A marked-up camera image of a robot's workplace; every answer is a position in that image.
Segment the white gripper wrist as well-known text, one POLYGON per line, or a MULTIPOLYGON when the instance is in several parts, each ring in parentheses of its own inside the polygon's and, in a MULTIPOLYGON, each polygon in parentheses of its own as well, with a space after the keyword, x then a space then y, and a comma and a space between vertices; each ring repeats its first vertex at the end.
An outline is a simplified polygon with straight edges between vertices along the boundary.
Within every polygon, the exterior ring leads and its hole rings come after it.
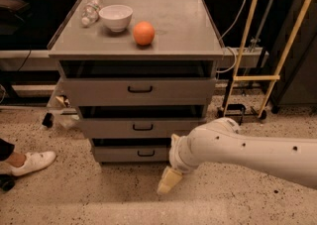
POLYGON ((157 194, 169 193, 181 180, 182 173, 191 173, 198 168, 198 160, 193 157, 186 136, 171 135, 169 162, 158 183, 157 194))

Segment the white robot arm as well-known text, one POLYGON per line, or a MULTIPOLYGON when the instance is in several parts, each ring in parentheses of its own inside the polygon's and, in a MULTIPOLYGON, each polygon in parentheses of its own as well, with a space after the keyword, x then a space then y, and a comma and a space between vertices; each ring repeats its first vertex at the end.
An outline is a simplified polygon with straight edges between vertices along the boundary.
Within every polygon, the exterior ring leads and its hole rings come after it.
POLYGON ((171 136, 169 165, 158 193, 170 192, 187 173, 203 163, 231 164, 261 171, 310 188, 317 186, 317 141, 314 139, 250 137, 228 117, 171 136))

